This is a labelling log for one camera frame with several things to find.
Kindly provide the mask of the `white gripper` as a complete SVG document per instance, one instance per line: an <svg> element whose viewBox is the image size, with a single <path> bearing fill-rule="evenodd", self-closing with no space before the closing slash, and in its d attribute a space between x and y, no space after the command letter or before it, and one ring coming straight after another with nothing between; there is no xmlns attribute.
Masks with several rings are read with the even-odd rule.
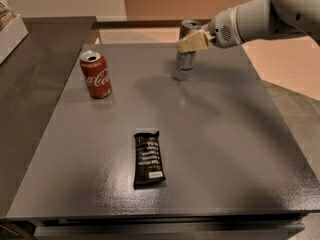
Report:
<svg viewBox="0 0 320 240"><path fill-rule="evenodd" d="M230 48L242 44L237 24L238 7L217 14L208 24L208 31L199 29L177 42L179 53L206 50L210 43L219 48Z"/></svg>

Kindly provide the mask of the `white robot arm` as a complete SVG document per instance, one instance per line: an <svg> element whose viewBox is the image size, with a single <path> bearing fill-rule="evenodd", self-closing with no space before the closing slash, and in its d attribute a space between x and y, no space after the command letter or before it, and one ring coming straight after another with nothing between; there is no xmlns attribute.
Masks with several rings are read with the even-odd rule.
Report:
<svg viewBox="0 0 320 240"><path fill-rule="evenodd" d="M309 36L320 44L320 0L252 0L215 15L177 43L179 52Z"/></svg>

